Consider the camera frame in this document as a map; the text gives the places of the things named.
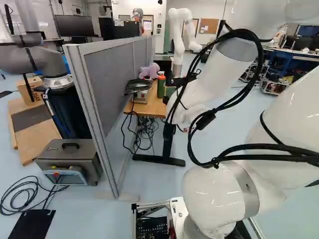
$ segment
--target black stand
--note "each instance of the black stand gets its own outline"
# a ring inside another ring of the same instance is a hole
[[[22,75],[23,75],[25,86],[26,86],[26,89],[28,90],[30,99],[31,99],[32,102],[34,102],[34,97],[33,97],[33,94],[32,94],[32,89],[31,89],[31,86],[29,84],[28,78],[26,77],[25,74],[22,74]]]
[[[164,144],[162,156],[134,154],[133,160],[185,167],[186,162],[184,160],[170,157],[171,145],[173,143],[173,136],[175,134],[175,130],[176,125],[170,123],[165,124],[163,131]]]

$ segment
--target wooden platform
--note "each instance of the wooden platform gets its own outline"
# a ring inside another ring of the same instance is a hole
[[[52,139],[61,138],[43,101],[27,106],[18,98],[9,101],[8,108],[23,166],[30,164]]]

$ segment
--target computer monitor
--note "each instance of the computer monitor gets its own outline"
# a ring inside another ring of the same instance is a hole
[[[294,45],[294,50],[300,51],[306,47],[310,47],[311,43],[313,42],[313,38],[310,36],[302,36],[296,40]]]
[[[60,36],[95,36],[90,16],[55,15]]]
[[[140,23],[137,21],[123,21],[123,25],[115,26],[112,18],[99,17],[99,24],[104,40],[129,38],[140,35]]]
[[[319,32],[319,26],[300,26],[297,32],[300,36],[316,36]]]

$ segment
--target metal case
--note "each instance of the metal case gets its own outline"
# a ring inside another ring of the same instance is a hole
[[[102,175],[102,166],[91,139],[54,139],[35,159],[43,170],[67,170],[78,166],[83,170],[87,185],[96,186]]]

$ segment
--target desk foot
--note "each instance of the desk foot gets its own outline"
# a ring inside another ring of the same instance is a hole
[[[153,155],[143,155],[143,154],[134,154],[134,161],[143,161],[149,163],[161,163],[173,166],[185,167],[186,162],[182,159],[178,158],[163,158],[162,156],[153,156]]]

